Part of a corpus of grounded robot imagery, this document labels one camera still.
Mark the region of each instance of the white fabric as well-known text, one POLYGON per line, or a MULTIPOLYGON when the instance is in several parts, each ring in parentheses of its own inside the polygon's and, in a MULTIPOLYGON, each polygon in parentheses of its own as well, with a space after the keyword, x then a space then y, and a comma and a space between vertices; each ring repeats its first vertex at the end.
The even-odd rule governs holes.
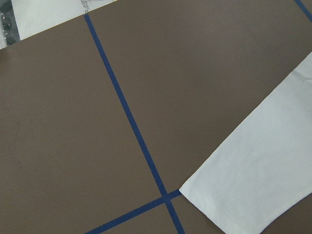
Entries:
POLYGON ((226 234, 259 234, 312 192, 312 53, 180 191, 226 234))
POLYGON ((21 40, 115 0, 12 0, 21 40))

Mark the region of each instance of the brown floor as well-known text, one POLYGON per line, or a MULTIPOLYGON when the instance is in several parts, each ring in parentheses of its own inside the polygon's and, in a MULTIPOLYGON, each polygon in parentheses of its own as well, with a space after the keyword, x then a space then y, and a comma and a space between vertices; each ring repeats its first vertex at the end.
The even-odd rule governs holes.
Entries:
MULTIPOLYGON (((90 17, 168 192, 312 51, 293 0, 119 0, 90 17)), ((160 197, 83 17, 1 50, 0 100, 1 234, 85 233, 160 197)), ((185 233, 223 233, 172 203, 185 233)), ((311 217, 308 196, 263 233, 312 233, 311 217)), ((162 204, 107 233, 176 229, 162 204)))

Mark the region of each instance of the plastic bag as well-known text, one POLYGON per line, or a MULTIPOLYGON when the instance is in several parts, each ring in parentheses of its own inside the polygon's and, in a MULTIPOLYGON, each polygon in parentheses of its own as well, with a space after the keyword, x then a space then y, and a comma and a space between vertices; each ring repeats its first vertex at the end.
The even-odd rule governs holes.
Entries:
POLYGON ((116 0, 0 0, 0 49, 116 0))

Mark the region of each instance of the white sleeve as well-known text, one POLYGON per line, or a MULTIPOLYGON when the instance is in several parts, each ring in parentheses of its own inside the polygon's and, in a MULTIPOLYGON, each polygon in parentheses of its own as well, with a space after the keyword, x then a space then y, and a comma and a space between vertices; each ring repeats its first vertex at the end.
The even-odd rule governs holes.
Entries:
POLYGON ((258 234, 312 192, 312 53, 180 191, 226 234, 258 234))

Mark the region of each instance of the blue painter's tape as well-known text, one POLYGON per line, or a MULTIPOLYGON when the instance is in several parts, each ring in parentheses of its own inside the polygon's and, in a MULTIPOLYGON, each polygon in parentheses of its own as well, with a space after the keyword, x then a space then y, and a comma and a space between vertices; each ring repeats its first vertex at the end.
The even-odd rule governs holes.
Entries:
POLYGON ((126 113, 126 116, 127 116, 128 120, 129 120, 129 123, 130 123, 130 125, 132 127, 132 130, 133 130, 133 132, 134 132, 134 134, 136 136, 136 139, 137 139, 137 141, 138 141, 138 143, 139 143, 139 145, 141 147, 141 150, 142 150, 142 152, 144 154, 144 157, 145 157, 145 159, 147 161, 147 164, 150 167, 150 170, 151 170, 151 172, 153 174, 154 180, 155 180, 155 182, 156 182, 156 184, 157 184, 157 186, 159 188, 159 191, 160 191, 161 195, 165 196, 167 194, 165 186, 164 186, 164 184, 163 184, 163 182, 162 182, 162 180, 160 178, 160 175, 159 175, 159 173, 157 171, 157 168, 156 168, 156 166, 155 166, 155 164, 153 162, 153 159, 152 159, 152 157, 150 155, 150 152, 147 149, 147 146, 146 146, 145 141, 144 141, 144 139, 142 137, 142 134, 141 134, 141 132, 140 132, 138 126, 137 126, 137 123, 136 123, 136 121, 135 121, 135 119, 134 119, 134 117, 133 117, 133 115, 131 113, 131 110, 130 110, 129 105, 128 105, 127 101, 126 101, 126 98, 125 98, 125 96, 122 93, 121 87, 120 87, 120 85, 119 85, 119 83, 118 83, 118 81, 116 79, 116 76, 114 74, 114 71, 113 71, 113 69, 112 69, 112 67, 111 67, 111 65, 110 65, 110 63, 109 63, 109 61, 107 59, 107 56, 106 56, 106 54, 104 52, 104 49, 103 49, 103 47, 101 45, 101 42, 100 42, 99 38, 98 38, 97 32, 95 31, 95 28, 94 28, 94 26, 93 26, 93 24, 91 22, 90 16, 88 14, 86 14, 86 15, 84 15, 84 17, 85 17, 85 19, 87 21, 89 30, 90 30, 90 32, 92 34, 93 40, 94 40, 94 42, 95 42, 95 44, 97 46, 97 50, 98 50, 98 52, 99 52, 99 54, 100 54, 100 56, 102 58, 104 66, 106 67, 108 75, 111 78, 111 81, 113 83, 115 91, 116 91, 116 93, 117 93, 117 95, 119 97, 119 100, 120 100, 120 103, 121 103, 121 105, 123 107, 123 110, 126 113))
POLYGON ((181 192, 179 191, 179 189, 172 191, 171 193, 168 193, 168 199, 174 199, 177 196, 180 196, 181 192))
POLYGON ((108 229, 111 229, 111 228, 113 228, 113 227, 115 227, 115 226, 117 226, 123 222, 128 221, 131 218, 134 218, 134 217, 136 217, 136 216, 138 216, 138 215, 140 215, 146 211, 149 211, 150 209, 155 208, 156 206, 159 206, 162 203, 164 203, 164 199, 162 197, 160 197, 154 201, 151 201, 150 203, 145 204, 144 206, 141 206, 141 207, 139 207, 139 208, 137 208, 137 209, 135 209, 129 213, 126 213, 126 214, 108 222, 108 223, 105 223, 102 226, 99 226, 99 227, 87 232, 86 234, 100 234, 100 233, 107 231, 108 229))
POLYGON ((166 200, 165 204, 167 206, 167 209, 168 209, 168 212, 169 212, 169 214, 171 216, 171 219, 172 219, 172 221, 173 221, 173 223, 175 225, 177 233, 178 234, 185 234, 185 232, 183 230, 183 227, 182 227, 182 224, 181 224, 181 222, 179 220, 179 217, 177 216, 177 213, 175 211, 175 208, 174 208, 171 200, 166 200))
MULTIPOLYGON (((174 209, 174 207, 173 207, 173 205, 171 203, 171 200, 168 198, 168 193, 167 193, 166 188, 165 188, 165 186, 164 186, 164 184, 163 184, 163 182, 162 182, 162 180, 160 178, 160 175, 158 173, 156 165, 154 164, 154 161, 153 161, 153 159, 152 159, 152 157, 150 155, 150 152, 148 151, 148 148, 147 148, 147 146, 145 144, 143 136, 142 136, 142 134, 141 134, 141 132, 140 132, 138 126, 137 126, 137 123, 136 123, 136 121, 135 121, 135 119, 134 119, 134 117, 133 117, 133 115, 131 113, 131 110, 130 110, 129 105, 128 105, 127 101, 126 101, 126 98, 125 98, 125 96, 122 93, 121 87, 120 87, 120 85, 119 85, 119 83, 118 83, 118 81, 116 79, 114 71, 113 71, 113 69, 112 69, 112 67, 111 67, 111 65, 109 63, 109 60, 108 60, 108 58, 107 58, 107 56, 105 54, 105 51, 104 51, 104 49, 102 47, 102 44, 101 44, 101 42, 100 42, 100 40, 98 38, 97 32, 96 32, 96 30, 95 30, 95 28, 94 28, 94 26, 92 24, 90 16, 88 14, 86 14, 86 15, 84 15, 84 18, 85 18, 85 20, 87 22, 87 25, 89 27, 90 33, 91 33, 91 35, 93 37, 93 40, 94 40, 94 42, 96 44, 97 50, 98 50, 98 52, 99 52, 99 54, 100 54, 100 56, 102 58, 104 66, 106 67, 107 73, 108 73, 108 75, 109 75, 109 77, 110 77, 110 79, 112 81, 114 89, 115 89, 115 91, 116 91, 116 93, 118 95, 119 101, 120 101, 120 103, 121 103, 121 105, 123 107, 123 110, 124 110, 124 112, 125 112, 125 114, 126 114, 126 116, 128 118, 128 121, 129 121, 129 123, 130 123, 130 125, 132 127, 132 130, 133 130, 133 132, 134 132, 134 134, 136 136, 136 139, 137 139, 137 141, 138 141, 138 143, 140 145, 140 148, 141 148, 141 150, 142 150, 142 152, 144 154, 144 157, 145 157, 145 159, 147 161, 147 164, 148 164, 148 166, 149 166, 149 168, 150 168, 150 170, 152 172, 154 180, 155 180, 155 182, 156 182, 156 184, 157 184, 157 186, 159 188, 159 191, 161 193, 162 199, 163 199, 163 201, 165 202, 165 204, 167 206, 168 212, 169 212, 169 214, 170 214, 170 216, 172 218, 172 221, 173 221, 173 223, 174 223, 174 225, 176 227, 176 230, 177 230, 178 234, 185 234, 185 232, 184 232, 184 230, 182 228, 182 225, 180 223, 180 220, 179 220, 179 218, 178 218, 178 216, 176 214, 176 211, 175 211, 175 209, 174 209)), ((121 221, 121 222, 124 222, 126 220, 127 220, 127 216, 125 218, 120 219, 120 220, 118 219, 118 221, 121 221)))
POLYGON ((302 3, 301 0, 294 0, 297 5, 300 7, 300 9, 303 11, 303 13, 309 18, 309 20, 312 22, 312 14, 310 11, 305 7, 305 5, 302 3))

